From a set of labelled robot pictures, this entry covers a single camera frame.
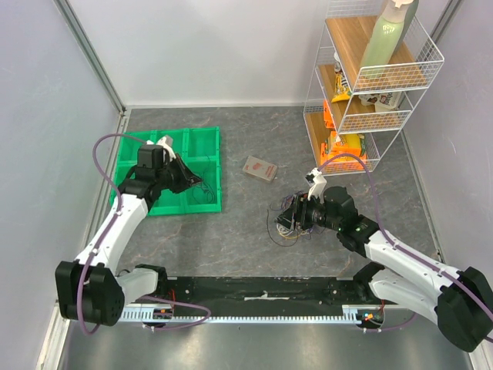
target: wire shelf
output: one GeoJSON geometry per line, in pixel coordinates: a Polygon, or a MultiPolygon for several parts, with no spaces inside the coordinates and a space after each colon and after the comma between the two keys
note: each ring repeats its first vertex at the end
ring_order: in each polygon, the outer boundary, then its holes
{"type": "Polygon", "coordinates": [[[326,18],[377,15],[382,4],[383,0],[329,0],[326,18]]]}
{"type": "Polygon", "coordinates": [[[406,32],[404,43],[389,64],[360,68],[382,3],[382,0],[329,1],[326,30],[339,54],[352,93],[428,88],[440,70],[444,57],[415,17],[406,32]]]}
{"type": "MultiPolygon", "coordinates": [[[[378,162],[380,162],[380,154],[371,133],[364,134],[364,142],[367,149],[367,159],[364,161],[364,164],[366,164],[370,172],[373,172],[377,167],[378,162]]],[[[347,162],[332,162],[322,169],[322,173],[328,176],[361,172],[364,172],[363,167],[356,160],[348,160],[347,162]]]]}
{"type": "MultiPolygon", "coordinates": [[[[324,157],[321,153],[323,143],[333,130],[328,129],[324,121],[324,102],[330,108],[338,134],[364,134],[365,161],[368,169],[373,171],[444,63],[443,55],[422,24],[414,18],[404,42],[389,64],[360,68],[372,29],[386,1],[329,0],[325,28],[320,37],[304,107],[304,121],[318,166],[324,157]],[[351,98],[332,103],[336,81],[335,52],[349,83],[351,98]],[[419,90],[420,94],[411,94],[411,90],[419,90]],[[389,92],[403,93],[397,109],[389,112],[376,112],[373,106],[361,104],[358,97],[389,92]]],[[[322,172],[329,176],[364,171],[356,160],[348,160],[331,163],[322,172]]]]}
{"type": "MultiPolygon", "coordinates": [[[[326,62],[327,57],[324,56],[320,60],[326,62]]],[[[333,65],[323,65],[321,68],[315,69],[315,75],[324,99],[330,107],[330,114],[335,123],[337,133],[369,133],[374,131],[399,130],[402,128],[414,108],[405,92],[399,109],[389,112],[376,113],[373,111],[372,113],[366,113],[370,109],[366,108],[363,110],[364,107],[359,103],[357,96],[353,96],[349,102],[332,103],[331,100],[334,93],[330,80],[333,76],[329,76],[329,74],[334,74],[331,72],[333,69],[333,65]]]]}
{"type": "Polygon", "coordinates": [[[344,117],[337,133],[369,133],[399,130],[406,122],[410,110],[386,113],[352,114],[344,117]]]}
{"type": "Polygon", "coordinates": [[[404,44],[415,62],[363,67],[356,78],[353,92],[428,88],[443,65],[444,56],[417,18],[412,20],[404,44]]]}
{"type": "MultiPolygon", "coordinates": [[[[325,127],[324,123],[324,100],[315,99],[308,100],[304,107],[304,119],[307,126],[308,137],[314,151],[317,165],[322,165],[320,160],[321,144],[330,135],[330,130],[325,127]]],[[[370,171],[373,171],[380,161],[380,153],[377,144],[371,133],[365,133],[365,146],[367,151],[367,159],[365,164],[370,171]]],[[[359,173],[364,172],[363,167],[356,160],[348,160],[346,162],[333,162],[326,165],[322,169],[324,175],[335,175],[344,173],[359,173]]]]}

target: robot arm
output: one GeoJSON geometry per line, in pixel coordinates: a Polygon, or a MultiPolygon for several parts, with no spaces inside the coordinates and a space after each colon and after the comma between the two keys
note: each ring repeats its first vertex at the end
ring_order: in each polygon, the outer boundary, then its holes
{"type": "Polygon", "coordinates": [[[276,222],[289,230],[307,230],[315,224],[335,230],[344,247],[373,261],[354,276],[361,284],[362,298],[384,299],[409,308],[435,323],[454,345],[473,351],[493,329],[493,322],[443,274],[460,281],[491,310],[493,292],[485,276],[473,267],[459,271],[435,261],[381,230],[357,212],[343,187],[329,187],[318,196],[316,176],[321,175],[312,171],[307,180],[317,189],[295,196],[276,222]]]}
{"type": "Polygon", "coordinates": [[[82,293],[84,321],[114,325],[128,303],[159,291],[160,282],[166,281],[163,267],[139,265],[122,277],[115,277],[115,274],[130,237],[161,192],[181,193],[202,181],[186,167],[179,154],[173,152],[171,145],[171,138],[165,136],[157,145],[144,144],[139,148],[137,164],[119,185],[122,194],[120,210],[117,210],[115,199],[108,217],[87,247],[74,261],[63,261],[56,268],[55,281],[62,317],[78,319],[76,292],[82,269],[91,254],[95,256],[90,261],[82,293]],[[99,249],[95,249],[96,241],[115,214],[118,217],[103,236],[99,249]]]}

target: food package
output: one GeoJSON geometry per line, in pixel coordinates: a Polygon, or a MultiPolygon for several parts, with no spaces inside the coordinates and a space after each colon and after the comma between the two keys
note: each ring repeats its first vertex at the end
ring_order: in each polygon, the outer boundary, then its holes
{"type": "Polygon", "coordinates": [[[349,100],[351,97],[351,90],[349,89],[349,83],[347,83],[346,76],[342,71],[342,67],[340,66],[340,60],[337,53],[334,54],[335,63],[334,63],[334,72],[336,74],[335,78],[335,88],[334,88],[334,97],[331,102],[342,102],[344,100],[349,100]]]}
{"type": "Polygon", "coordinates": [[[324,121],[325,127],[335,130],[332,114],[330,113],[329,102],[324,100],[324,121]]]}
{"type": "Polygon", "coordinates": [[[335,131],[330,132],[329,151],[333,155],[351,153],[366,159],[366,146],[364,135],[360,133],[347,133],[337,135],[335,131]]]}
{"type": "MultiPolygon", "coordinates": [[[[320,164],[325,163],[325,161],[330,158],[342,153],[354,154],[366,163],[367,154],[364,135],[354,133],[338,136],[335,131],[331,131],[330,137],[321,144],[320,164]]],[[[334,163],[341,163],[337,164],[337,166],[344,167],[339,170],[357,171],[363,169],[361,164],[350,156],[342,156],[341,158],[337,158],[334,160],[334,163]]]]}
{"type": "Polygon", "coordinates": [[[401,100],[402,92],[384,92],[383,94],[363,94],[359,95],[361,104],[369,106],[375,105],[375,112],[388,112],[397,108],[401,100]]]}

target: green plastic crate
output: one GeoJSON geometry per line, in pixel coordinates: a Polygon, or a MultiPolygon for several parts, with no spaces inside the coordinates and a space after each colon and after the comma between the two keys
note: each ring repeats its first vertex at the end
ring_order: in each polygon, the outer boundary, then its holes
{"type": "MultiPolygon", "coordinates": [[[[153,143],[165,135],[171,136],[175,153],[182,157],[183,162],[193,173],[205,180],[202,187],[207,191],[201,187],[192,187],[180,194],[164,190],[149,212],[150,216],[201,214],[222,210],[219,127],[153,130],[127,134],[142,140],[151,140],[153,143]]],[[[114,177],[117,185],[123,181],[130,167],[137,164],[137,151],[140,145],[141,143],[132,139],[125,137],[121,139],[114,177]]],[[[111,204],[115,196],[115,192],[112,191],[109,198],[111,204]]]]}

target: gray wall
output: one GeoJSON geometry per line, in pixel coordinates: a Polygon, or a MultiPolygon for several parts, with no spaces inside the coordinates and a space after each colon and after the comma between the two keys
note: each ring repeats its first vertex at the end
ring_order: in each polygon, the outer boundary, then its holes
{"type": "Polygon", "coordinates": [[[445,64],[405,129],[444,256],[493,284],[493,3],[468,1],[438,46],[445,64]]]}
{"type": "Polygon", "coordinates": [[[100,184],[92,143],[118,115],[52,1],[0,2],[0,35],[0,367],[15,370],[35,367],[100,184]]]}

